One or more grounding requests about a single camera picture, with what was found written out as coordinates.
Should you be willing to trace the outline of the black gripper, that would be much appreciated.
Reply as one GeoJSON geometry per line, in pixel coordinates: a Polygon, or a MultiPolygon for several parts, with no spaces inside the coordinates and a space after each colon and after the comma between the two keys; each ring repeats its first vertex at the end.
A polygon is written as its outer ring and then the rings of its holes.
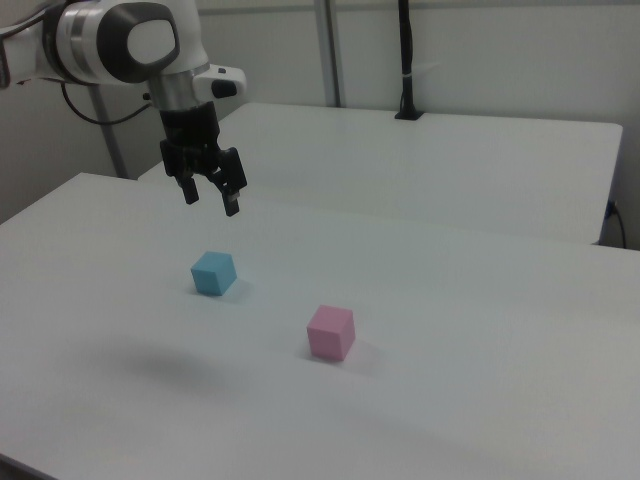
{"type": "Polygon", "coordinates": [[[220,127],[213,102],[182,111],[160,111],[166,135],[161,153],[168,176],[179,181],[185,202],[199,200],[194,174],[209,177],[219,190],[228,217],[240,211],[240,191],[247,186],[239,153],[232,147],[220,150],[220,127]]]}

